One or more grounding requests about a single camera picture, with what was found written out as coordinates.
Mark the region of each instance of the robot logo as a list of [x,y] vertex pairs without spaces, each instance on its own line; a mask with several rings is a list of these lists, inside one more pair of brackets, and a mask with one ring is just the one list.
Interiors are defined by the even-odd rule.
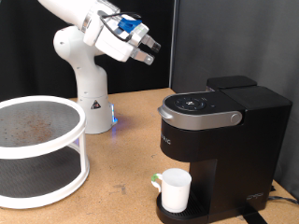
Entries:
[[98,109],[98,108],[101,108],[100,104],[97,103],[97,101],[94,101],[94,102],[93,102],[92,109]]

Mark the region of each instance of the black background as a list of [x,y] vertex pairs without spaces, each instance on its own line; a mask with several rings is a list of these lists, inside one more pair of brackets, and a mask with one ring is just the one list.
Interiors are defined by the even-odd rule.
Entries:
[[[108,93],[168,87],[172,41],[172,0],[111,0],[121,11],[142,16],[151,35],[162,48],[151,66],[129,59],[118,62],[106,55],[95,62],[107,72]],[[77,97],[75,74],[55,52],[53,38],[67,27],[37,0],[3,0],[0,5],[0,101],[27,95]]]
[[204,91],[210,77],[246,76],[293,102],[275,173],[299,199],[299,2],[179,1],[172,89]]

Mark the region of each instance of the table surface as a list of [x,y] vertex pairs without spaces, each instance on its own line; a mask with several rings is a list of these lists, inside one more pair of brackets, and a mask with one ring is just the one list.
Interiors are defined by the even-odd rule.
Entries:
[[[174,161],[160,150],[161,117],[157,108],[170,89],[109,95],[118,124],[101,134],[87,134],[91,171],[82,187],[65,199],[40,208],[0,209],[0,224],[21,223],[161,223],[156,216],[158,190],[150,183],[155,173],[186,162]],[[270,193],[292,198],[274,181]],[[298,224],[299,206],[271,201],[260,214],[269,224]],[[219,224],[246,224],[233,217]]]

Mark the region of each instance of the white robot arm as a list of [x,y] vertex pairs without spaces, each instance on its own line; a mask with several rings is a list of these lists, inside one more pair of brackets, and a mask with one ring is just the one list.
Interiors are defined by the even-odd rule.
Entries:
[[94,56],[108,56],[126,62],[129,57],[151,65],[154,57],[138,48],[148,45],[158,52],[160,45],[135,13],[121,13],[106,0],[38,0],[62,20],[75,26],[56,33],[56,52],[73,67],[78,86],[78,104],[87,117],[86,133],[103,133],[117,120],[107,97],[107,74],[94,63]]
[[62,20],[84,33],[83,41],[95,45],[110,57],[126,62],[129,57],[152,64],[154,57],[138,48],[148,45],[158,52],[160,45],[147,35],[149,28],[135,13],[123,12],[107,0],[38,0]]

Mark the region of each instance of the white cup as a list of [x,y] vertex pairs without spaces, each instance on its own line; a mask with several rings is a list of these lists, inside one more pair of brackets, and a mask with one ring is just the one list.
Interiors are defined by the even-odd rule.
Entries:
[[[162,188],[155,181],[162,180]],[[172,168],[156,174],[151,178],[151,184],[162,192],[162,206],[171,213],[180,213],[187,208],[192,178],[187,171]]]

